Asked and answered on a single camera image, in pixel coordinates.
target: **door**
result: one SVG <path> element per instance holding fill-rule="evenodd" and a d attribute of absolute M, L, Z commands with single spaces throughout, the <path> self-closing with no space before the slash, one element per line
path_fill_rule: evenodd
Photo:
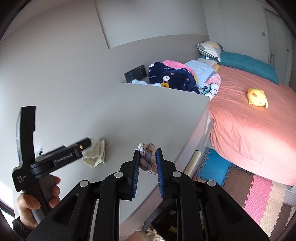
<path fill-rule="evenodd" d="M 269 64 L 273 65 L 280 83 L 289 85 L 292 69 L 292 35 L 284 21 L 265 10 L 268 38 Z"/>

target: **pink bed sheet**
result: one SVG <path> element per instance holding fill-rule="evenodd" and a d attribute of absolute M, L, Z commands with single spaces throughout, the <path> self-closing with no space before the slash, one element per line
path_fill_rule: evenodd
<path fill-rule="evenodd" d="M 296 185 L 296 94 L 254 74 L 221 66 L 210 102 L 211 143 L 223 158 L 262 177 Z M 268 109 L 248 104 L 247 90 L 263 89 Z"/>

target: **patterned pillow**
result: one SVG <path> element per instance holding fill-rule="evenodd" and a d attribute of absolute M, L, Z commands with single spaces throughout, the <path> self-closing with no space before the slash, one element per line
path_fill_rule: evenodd
<path fill-rule="evenodd" d="M 202 55 L 215 58 L 221 62 L 220 54 L 223 53 L 224 49 L 220 44 L 207 41 L 202 44 L 197 44 L 196 47 Z"/>

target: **pillow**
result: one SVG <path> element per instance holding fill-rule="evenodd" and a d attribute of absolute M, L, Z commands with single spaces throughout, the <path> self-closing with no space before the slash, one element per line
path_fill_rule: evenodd
<path fill-rule="evenodd" d="M 228 67 L 232 67 L 235 69 L 244 70 L 246 72 L 258 75 L 264 79 L 267 79 L 279 85 L 279 81 L 276 76 L 276 71 L 272 65 L 264 63 L 263 61 L 254 59 L 248 55 L 223 52 L 221 54 L 220 64 Z"/>
<path fill-rule="evenodd" d="M 196 86 L 204 88 L 205 82 L 215 73 L 214 69 L 205 63 L 196 60 L 190 60 L 184 65 L 191 68 L 197 76 L 198 82 Z"/>
<path fill-rule="evenodd" d="M 215 58 L 221 62 L 220 54 L 223 53 L 224 49 L 220 44 L 207 41 L 202 44 L 197 44 L 196 47 L 202 55 Z"/>

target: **sleeve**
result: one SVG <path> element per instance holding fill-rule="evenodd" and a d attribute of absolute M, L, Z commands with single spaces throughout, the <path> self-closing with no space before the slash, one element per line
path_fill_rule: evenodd
<path fill-rule="evenodd" d="M 20 237 L 21 240 L 25 241 L 28 235 L 31 233 L 31 230 L 27 229 L 22 222 L 20 221 L 20 217 L 13 220 L 12 222 L 13 230 Z"/>

